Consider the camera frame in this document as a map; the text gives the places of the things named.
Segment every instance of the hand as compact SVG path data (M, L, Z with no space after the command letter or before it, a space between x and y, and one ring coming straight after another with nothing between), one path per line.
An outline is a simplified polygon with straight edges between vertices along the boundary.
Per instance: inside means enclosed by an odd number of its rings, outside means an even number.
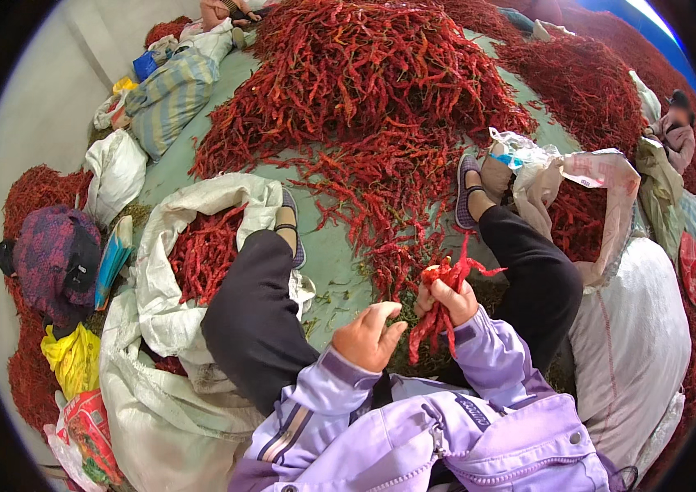
M468 282L463 280L460 294L450 289L441 279L436 280L428 290L423 283L419 285L419 295L416 297L416 304L413 311L417 316L424 316L424 313L433 309L433 304L438 301L449 311L449 318L454 326L461 325L470 320L480 308L480 303L476 301L474 290Z
M350 324L336 330L334 350L360 368L381 372L389 364L394 348L408 323L399 321L387 328L387 319L400 314L399 302L379 302L363 310Z

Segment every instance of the purple shoe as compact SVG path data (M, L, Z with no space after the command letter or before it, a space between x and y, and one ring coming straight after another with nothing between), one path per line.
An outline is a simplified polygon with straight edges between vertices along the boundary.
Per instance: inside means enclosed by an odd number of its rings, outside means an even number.
M464 153L457 165L457 204L454 207L454 218L457 225L463 229L474 229L479 225L469 212L469 195L473 191L484 191L481 186L465 187L465 173L482 170L480 163L470 153Z
M304 266L304 263L307 261L307 255L304 252L302 238L300 238L298 235L298 209L296 208L296 202L294 202L294 198L293 196L291 196L291 192L289 192L285 188L283 188L282 206L288 207L294 211L296 225L293 225L292 223L281 223L280 225L274 227L274 231L276 232L280 229L293 229L296 233L296 254L294 254L294 270L299 270L301 267Z

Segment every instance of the yellow plastic bag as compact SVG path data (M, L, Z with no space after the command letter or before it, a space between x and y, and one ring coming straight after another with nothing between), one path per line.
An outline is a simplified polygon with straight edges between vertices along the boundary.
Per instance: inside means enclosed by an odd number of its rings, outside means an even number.
M82 323L70 335L56 340L53 325L45 331L48 336L40 344L42 353L55 371L55 379L67 400L84 391L99 387L99 337L87 330Z
M131 91L137 86L138 84L132 82L132 80L129 77L124 77L123 79L119 80L116 84L113 84L113 93L117 94L122 89L127 89L128 91Z

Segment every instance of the green floor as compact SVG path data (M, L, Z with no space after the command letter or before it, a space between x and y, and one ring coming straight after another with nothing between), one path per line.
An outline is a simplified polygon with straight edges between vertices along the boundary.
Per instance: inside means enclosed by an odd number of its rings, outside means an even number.
M494 56L495 50L491 46L492 39L487 37L476 38L478 34L465 31L466 37L474 39L488 54ZM173 143L162 159L148 167L146 183L140 192L139 201L147 205L156 205L168 194L192 184L193 179L187 175L187 171L193 164L195 147L192 137L198 141L209 131L211 126L208 118L214 106L228 100L239 84L250 77L250 72L257 69L258 63L251 54L234 51L225 57L220 65L221 79L216 84L214 94L203 110L186 125L181 136ZM514 93L519 103L530 100L538 100L534 92L520 82L514 75L505 70L498 70L501 77L512 84L517 90ZM526 109L536 118L540 125L534 134L540 145L552 143L562 153L579 150L578 143L570 137L559 123L546 123L550 116L544 110L535 110L526 105ZM282 158L294 157L293 151L285 151L280 154ZM297 179L295 169L275 169L273 166L259 166L255 174L264 178L285 182L287 178ZM359 259L353 258L353 251L346 239L347 228L342 224L334 227L328 224L317 232L312 232L320 220L320 213L314 205L309 191L291 187L299 208L299 231L307 250L307 263L302 273L312 279L316 285L318 294L330 293L332 302L316 301L313 308L303 317L306 320L316 320L314 329L309 338L310 343L316 349L323 349L332 338L332 331L353 319L356 311L361 311L373 302L373 293L370 282L360 276L356 271ZM445 248L459 250L461 238L456 235L448 237ZM492 253L484 244L471 243L470 254L482 261L487 267L494 268L498 263ZM503 281L498 276L494 281Z

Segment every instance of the shoe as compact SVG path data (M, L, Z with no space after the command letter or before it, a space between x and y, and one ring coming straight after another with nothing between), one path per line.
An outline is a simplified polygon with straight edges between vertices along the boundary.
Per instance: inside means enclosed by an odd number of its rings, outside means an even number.
M482 166L470 153L464 153L457 164L457 204L454 207L454 219L463 229L474 229L479 225L469 212L469 195L474 191L484 191L481 186L465 187L465 173L482 170Z
M294 219L296 225L292 223L281 223L274 227L274 231L279 231L280 229L293 229L296 232L296 254L294 254L294 270L299 270L307 262L307 253L304 251L304 246L302 244L302 238L298 235L298 209L296 208L296 202L291 195L291 192L283 188L283 207L288 207L294 211Z
M247 42L244 39L244 31L241 27L234 27L231 30L231 36L233 37L233 45L237 50L243 50L247 47Z

